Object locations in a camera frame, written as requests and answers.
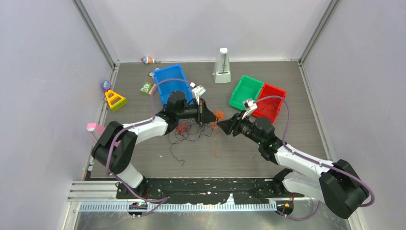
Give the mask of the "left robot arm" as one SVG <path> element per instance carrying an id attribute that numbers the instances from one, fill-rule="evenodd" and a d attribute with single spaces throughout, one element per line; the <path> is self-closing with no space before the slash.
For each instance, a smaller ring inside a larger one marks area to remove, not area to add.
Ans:
<path id="1" fill-rule="evenodd" d="M 207 108 L 205 100 L 194 99 L 188 104 L 185 94 L 174 91 L 161 111 L 150 119 L 120 124 L 110 122 L 96 144 L 91 155 L 100 164 L 125 182 L 128 192 L 135 198 L 142 198 L 147 192 L 144 176 L 131 164 L 134 148 L 140 142 L 172 132 L 183 119 L 193 119 L 197 124 L 209 124 L 216 115 Z"/>

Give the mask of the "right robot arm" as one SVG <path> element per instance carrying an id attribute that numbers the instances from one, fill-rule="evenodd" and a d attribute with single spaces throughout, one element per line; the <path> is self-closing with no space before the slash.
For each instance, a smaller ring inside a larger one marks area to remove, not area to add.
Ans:
<path id="1" fill-rule="evenodd" d="M 348 219 L 372 196 L 347 161 L 327 161 L 295 149 L 275 135 L 274 126 L 265 117 L 251 122 L 235 114 L 217 124 L 227 135 L 241 134 L 252 140 L 265 160 L 284 167 L 274 176 L 273 190 L 278 196 L 299 193 L 314 198 L 342 219 Z"/>

